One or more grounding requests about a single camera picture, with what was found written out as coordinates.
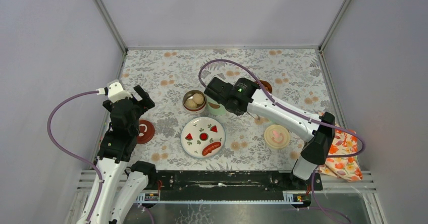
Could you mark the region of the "rice ball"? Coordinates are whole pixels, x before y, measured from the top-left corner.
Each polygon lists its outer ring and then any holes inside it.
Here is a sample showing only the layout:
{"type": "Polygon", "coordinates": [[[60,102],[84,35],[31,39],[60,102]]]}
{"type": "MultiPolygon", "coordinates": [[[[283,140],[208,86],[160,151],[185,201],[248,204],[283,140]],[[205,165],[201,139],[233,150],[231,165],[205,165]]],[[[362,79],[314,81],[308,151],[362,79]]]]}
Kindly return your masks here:
{"type": "Polygon", "coordinates": [[[198,108],[198,104],[192,98],[189,98],[185,101],[185,107],[188,109],[196,109],[198,108]]]}
{"type": "Polygon", "coordinates": [[[200,94],[200,93],[195,93],[192,96],[192,99],[198,104],[198,105],[202,105],[205,101],[204,95],[200,94]]]}

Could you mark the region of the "red sausage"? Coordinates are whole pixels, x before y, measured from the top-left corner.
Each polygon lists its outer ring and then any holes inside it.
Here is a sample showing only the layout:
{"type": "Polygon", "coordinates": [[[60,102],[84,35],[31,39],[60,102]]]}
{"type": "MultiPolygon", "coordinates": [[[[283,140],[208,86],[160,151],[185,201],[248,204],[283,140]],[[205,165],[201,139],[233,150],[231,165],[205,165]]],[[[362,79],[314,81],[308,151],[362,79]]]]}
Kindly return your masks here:
{"type": "Polygon", "coordinates": [[[207,147],[205,147],[202,151],[202,156],[206,156],[210,153],[212,153],[215,149],[221,147],[222,143],[221,142],[214,142],[210,145],[208,145],[207,147]]]}

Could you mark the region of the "green cylindrical container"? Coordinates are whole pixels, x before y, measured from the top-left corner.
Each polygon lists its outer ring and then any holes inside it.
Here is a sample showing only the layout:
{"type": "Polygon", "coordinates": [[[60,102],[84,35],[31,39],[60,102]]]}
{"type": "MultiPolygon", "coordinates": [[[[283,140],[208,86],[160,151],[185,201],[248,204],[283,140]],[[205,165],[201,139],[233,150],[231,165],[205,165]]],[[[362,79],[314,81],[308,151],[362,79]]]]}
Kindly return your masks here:
{"type": "Polygon", "coordinates": [[[217,103],[215,100],[213,100],[209,96],[206,96],[206,100],[207,100],[207,109],[212,115],[223,116],[226,114],[227,111],[224,106],[217,103]]]}

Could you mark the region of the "white plate with food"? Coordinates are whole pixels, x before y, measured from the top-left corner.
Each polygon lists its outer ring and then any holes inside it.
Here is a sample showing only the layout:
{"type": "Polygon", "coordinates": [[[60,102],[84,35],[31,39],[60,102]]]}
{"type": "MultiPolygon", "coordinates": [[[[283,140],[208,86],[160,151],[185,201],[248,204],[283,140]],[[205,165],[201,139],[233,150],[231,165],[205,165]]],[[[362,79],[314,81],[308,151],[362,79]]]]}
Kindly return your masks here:
{"type": "Polygon", "coordinates": [[[213,118],[197,117],[184,126],[180,141],[184,151],[191,157],[198,159],[210,158],[218,154],[225,146],[226,131],[213,118]],[[202,156],[203,149],[214,142],[221,142],[221,147],[206,156],[202,156]]]}

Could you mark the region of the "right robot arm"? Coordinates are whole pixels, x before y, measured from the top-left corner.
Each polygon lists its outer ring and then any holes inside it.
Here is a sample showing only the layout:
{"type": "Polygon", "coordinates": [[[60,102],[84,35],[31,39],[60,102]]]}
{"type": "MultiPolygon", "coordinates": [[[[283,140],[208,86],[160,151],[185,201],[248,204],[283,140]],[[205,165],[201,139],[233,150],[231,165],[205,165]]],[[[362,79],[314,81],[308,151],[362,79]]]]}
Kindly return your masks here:
{"type": "Polygon", "coordinates": [[[290,185],[297,190],[309,184],[313,171],[325,164],[335,137],[335,117],[310,114],[272,96],[264,86],[240,78],[235,84],[214,77],[204,94],[237,116],[244,113],[268,118],[296,134],[305,143],[300,157],[289,176],[290,185]]]}

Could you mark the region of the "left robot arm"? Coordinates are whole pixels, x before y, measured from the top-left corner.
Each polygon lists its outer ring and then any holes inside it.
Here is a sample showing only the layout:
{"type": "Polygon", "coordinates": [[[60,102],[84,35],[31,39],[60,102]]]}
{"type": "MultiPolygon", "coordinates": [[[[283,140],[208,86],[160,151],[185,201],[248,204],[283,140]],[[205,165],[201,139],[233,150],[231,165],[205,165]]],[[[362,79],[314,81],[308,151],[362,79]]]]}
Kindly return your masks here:
{"type": "Polygon", "coordinates": [[[122,223],[139,193],[156,184],[155,165],[138,161],[132,165],[124,186],[117,190],[137,145],[140,117],[154,107],[141,86],[134,90],[140,99],[118,81],[106,88],[108,99],[103,106],[110,113],[111,122],[97,155],[97,176],[77,223],[122,223]]]}

